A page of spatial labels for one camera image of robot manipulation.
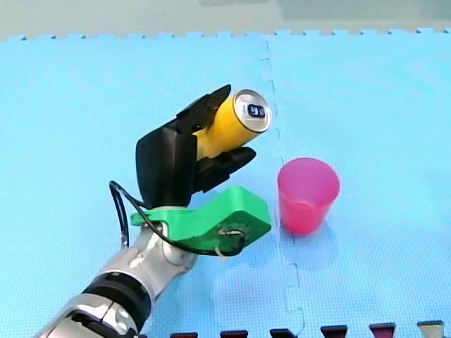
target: floor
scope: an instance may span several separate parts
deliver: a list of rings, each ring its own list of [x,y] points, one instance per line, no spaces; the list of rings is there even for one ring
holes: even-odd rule
[[[271,33],[451,27],[450,0],[0,0],[0,40],[10,35],[228,30]]]

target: can top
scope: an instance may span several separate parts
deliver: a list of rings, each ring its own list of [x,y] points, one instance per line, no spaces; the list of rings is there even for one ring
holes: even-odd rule
[[[240,90],[233,98],[237,119],[252,132],[265,132],[271,123],[271,107],[258,93],[250,89]]]

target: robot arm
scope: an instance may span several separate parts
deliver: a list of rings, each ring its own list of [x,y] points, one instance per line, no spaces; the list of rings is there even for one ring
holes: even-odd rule
[[[257,93],[229,95],[227,85],[203,96],[138,141],[143,201],[110,182],[122,248],[35,338],[143,337],[139,332],[159,295],[198,255],[234,256],[269,231],[265,202],[240,187],[202,209],[187,209],[195,192],[213,189],[255,157],[242,145],[268,127],[271,112]],[[241,108],[247,120],[239,118]],[[132,224],[141,231],[132,246],[120,194],[137,209]]]

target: yellow can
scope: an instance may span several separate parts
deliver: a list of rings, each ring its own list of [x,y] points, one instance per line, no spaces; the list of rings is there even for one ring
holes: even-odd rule
[[[197,160],[215,158],[239,148],[267,131],[271,107],[258,93],[243,89],[229,96],[219,107],[210,126],[196,132]]]

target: silver robot arm segment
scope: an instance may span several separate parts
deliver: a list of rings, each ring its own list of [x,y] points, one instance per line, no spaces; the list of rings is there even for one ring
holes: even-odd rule
[[[143,225],[133,246],[122,248],[35,338],[140,337],[159,295],[196,260]]]

